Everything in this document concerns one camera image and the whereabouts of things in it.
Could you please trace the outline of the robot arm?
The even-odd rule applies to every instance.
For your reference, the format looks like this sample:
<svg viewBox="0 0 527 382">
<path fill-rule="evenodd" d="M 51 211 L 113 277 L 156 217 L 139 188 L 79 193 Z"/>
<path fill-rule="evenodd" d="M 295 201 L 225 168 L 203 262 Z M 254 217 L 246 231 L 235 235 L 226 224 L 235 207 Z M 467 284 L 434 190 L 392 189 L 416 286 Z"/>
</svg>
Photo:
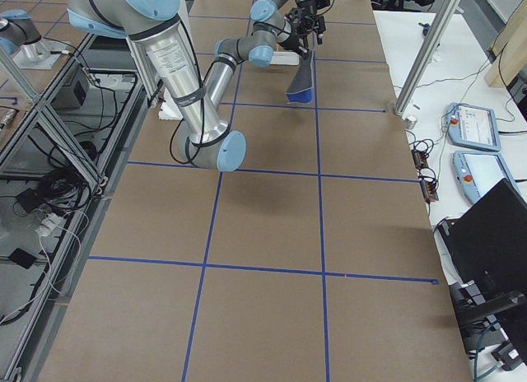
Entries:
<svg viewBox="0 0 527 382">
<path fill-rule="evenodd" d="M 253 32 L 267 32 L 285 50 L 302 54 L 309 49 L 308 38 L 324 42 L 324 14 L 335 0 L 252 0 L 250 19 Z"/>
<path fill-rule="evenodd" d="M 281 46 L 300 56 L 300 67 L 287 89 L 292 103 L 313 99 L 310 34 L 322 35 L 322 0 L 252 0 L 251 35 L 217 43 L 206 76 L 187 28 L 180 17 L 184 0 L 68 0 L 72 26 L 86 33 L 126 39 L 142 46 L 157 75 L 183 116 L 172 137 L 183 163 L 219 171 L 240 167 L 245 136 L 231 130 L 217 106 L 236 67 L 244 61 L 255 67 L 271 64 Z"/>
</svg>

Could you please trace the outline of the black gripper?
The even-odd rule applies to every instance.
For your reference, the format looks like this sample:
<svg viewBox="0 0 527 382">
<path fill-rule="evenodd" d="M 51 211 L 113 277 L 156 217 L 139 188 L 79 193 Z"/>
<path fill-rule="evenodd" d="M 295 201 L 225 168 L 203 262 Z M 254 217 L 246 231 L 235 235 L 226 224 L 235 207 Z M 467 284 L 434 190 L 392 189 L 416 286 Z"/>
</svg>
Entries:
<svg viewBox="0 0 527 382">
<path fill-rule="evenodd" d="M 309 35 L 315 28 L 315 9 L 291 9 L 287 13 L 287 19 L 291 27 L 287 38 L 289 49 L 308 49 Z"/>
<path fill-rule="evenodd" d="M 317 44 L 324 42 L 324 32 L 326 31 L 324 9 L 329 7 L 329 0 L 315 0 L 311 5 L 311 19 L 312 25 L 310 26 L 312 33 L 316 37 Z"/>
</svg>

